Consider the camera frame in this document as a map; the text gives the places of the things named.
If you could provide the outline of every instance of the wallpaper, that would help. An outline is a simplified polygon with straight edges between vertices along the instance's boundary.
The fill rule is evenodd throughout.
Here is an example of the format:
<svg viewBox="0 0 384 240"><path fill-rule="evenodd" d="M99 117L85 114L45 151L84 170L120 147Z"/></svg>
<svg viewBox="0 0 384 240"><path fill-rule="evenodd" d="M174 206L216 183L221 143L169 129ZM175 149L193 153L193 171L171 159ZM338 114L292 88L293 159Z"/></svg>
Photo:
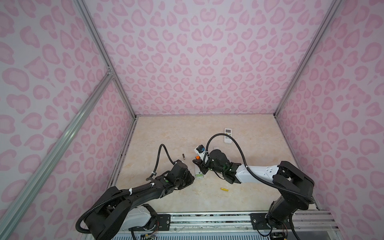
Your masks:
<svg viewBox="0 0 384 240"><path fill-rule="evenodd" d="M278 119L345 240L384 238L383 12L346 2Z"/></svg>
<svg viewBox="0 0 384 240"><path fill-rule="evenodd" d="M104 193L131 119L110 83L10 240L74 240L74 225Z"/></svg>
<svg viewBox="0 0 384 240"><path fill-rule="evenodd" d="M0 218L106 73L71 0L0 1Z"/></svg>
<svg viewBox="0 0 384 240"><path fill-rule="evenodd" d="M136 114L273 113L331 0L86 0Z"/></svg>

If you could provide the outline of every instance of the beige table surface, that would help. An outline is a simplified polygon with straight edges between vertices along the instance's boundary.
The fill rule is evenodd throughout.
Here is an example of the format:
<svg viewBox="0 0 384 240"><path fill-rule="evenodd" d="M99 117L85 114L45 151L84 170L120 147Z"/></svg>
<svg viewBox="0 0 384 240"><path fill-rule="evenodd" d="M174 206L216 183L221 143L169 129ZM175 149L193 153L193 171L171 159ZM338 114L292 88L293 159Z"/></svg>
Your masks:
<svg viewBox="0 0 384 240"><path fill-rule="evenodd" d="M139 117L116 186L128 189L145 184L161 143L173 161L180 159L194 175L194 148L206 146L210 137L225 127L232 128L249 166L271 166L280 161L296 165L273 115ZM209 151L217 146L232 162L242 163L236 145L225 144L223 138L212 140ZM163 149L156 172L159 175L171 168ZM261 211L268 210L279 196L279 191L264 184L229 184L209 171L204 179L195 179L192 185L148 203L157 212Z"/></svg>

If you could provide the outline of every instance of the wall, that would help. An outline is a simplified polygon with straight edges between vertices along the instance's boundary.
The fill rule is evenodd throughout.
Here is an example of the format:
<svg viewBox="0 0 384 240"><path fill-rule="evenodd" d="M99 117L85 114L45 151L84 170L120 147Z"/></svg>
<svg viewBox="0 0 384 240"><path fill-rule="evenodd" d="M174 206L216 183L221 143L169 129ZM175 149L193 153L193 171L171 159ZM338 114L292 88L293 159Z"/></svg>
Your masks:
<svg viewBox="0 0 384 240"><path fill-rule="evenodd" d="M0 3L0 218L106 73L71 0Z"/></svg>
<svg viewBox="0 0 384 240"><path fill-rule="evenodd" d="M273 113L331 0L86 1L136 114Z"/></svg>
<svg viewBox="0 0 384 240"><path fill-rule="evenodd" d="M106 190L130 123L110 83L10 239L76 239L74 225Z"/></svg>
<svg viewBox="0 0 384 240"><path fill-rule="evenodd" d="M346 2L278 118L346 240L384 237L383 12Z"/></svg>

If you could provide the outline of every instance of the vent grille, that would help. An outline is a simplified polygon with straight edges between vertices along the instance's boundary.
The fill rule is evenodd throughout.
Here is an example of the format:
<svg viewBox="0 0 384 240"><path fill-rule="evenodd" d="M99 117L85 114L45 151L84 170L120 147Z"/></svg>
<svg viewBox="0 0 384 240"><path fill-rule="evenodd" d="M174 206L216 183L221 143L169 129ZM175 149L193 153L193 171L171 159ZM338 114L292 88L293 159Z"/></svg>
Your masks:
<svg viewBox="0 0 384 240"><path fill-rule="evenodd" d="M133 240L130 233L117 234L113 240ZM159 233L155 240L270 240L257 233Z"/></svg>

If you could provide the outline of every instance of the white remote control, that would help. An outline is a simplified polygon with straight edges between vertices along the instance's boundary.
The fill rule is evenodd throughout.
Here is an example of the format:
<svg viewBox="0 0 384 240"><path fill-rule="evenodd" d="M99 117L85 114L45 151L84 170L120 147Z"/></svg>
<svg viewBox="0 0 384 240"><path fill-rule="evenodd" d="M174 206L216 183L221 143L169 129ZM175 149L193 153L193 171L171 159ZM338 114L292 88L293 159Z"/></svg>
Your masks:
<svg viewBox="0 0 384 240"><path fill-rule="evenodd" d="M232 128L224 128L224 133L232 137ZM231 144L232 139L227 136L224 136L224 143Z"/></svg>

